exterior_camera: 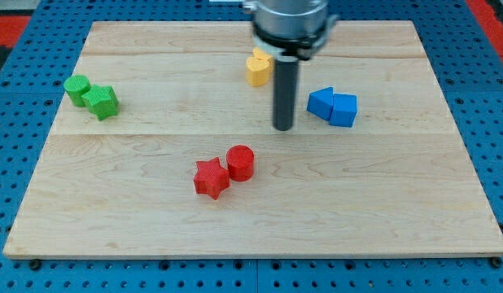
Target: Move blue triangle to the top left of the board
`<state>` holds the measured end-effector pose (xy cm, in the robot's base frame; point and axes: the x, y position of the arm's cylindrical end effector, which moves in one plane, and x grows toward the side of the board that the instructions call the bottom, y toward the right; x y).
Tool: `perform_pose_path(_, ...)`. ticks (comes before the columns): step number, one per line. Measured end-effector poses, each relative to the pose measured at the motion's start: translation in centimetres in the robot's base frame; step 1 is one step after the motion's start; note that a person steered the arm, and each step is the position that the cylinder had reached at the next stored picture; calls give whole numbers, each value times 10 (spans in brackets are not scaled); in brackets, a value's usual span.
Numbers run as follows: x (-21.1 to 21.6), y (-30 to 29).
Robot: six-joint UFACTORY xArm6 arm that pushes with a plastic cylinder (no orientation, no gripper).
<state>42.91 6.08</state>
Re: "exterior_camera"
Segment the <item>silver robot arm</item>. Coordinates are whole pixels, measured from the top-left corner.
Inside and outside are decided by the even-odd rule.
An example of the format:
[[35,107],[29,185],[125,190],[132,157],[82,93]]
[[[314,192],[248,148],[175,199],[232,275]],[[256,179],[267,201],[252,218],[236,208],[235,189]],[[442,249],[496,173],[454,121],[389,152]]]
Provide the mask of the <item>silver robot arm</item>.
[[242,8],[252,14],[252,38],[273,57],[273,127],[291,129],[299,63],[310,60],[327,42],[339,16],[327,0],[253,0]]

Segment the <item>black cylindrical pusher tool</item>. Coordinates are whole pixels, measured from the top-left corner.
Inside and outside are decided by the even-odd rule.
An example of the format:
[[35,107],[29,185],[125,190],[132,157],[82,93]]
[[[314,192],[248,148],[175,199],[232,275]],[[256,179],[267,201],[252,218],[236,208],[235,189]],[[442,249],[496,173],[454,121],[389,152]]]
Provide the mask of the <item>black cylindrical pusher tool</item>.
[[276,59],[273,73],[273,127],[279,131],[292,128],[299,63],[295,58]]

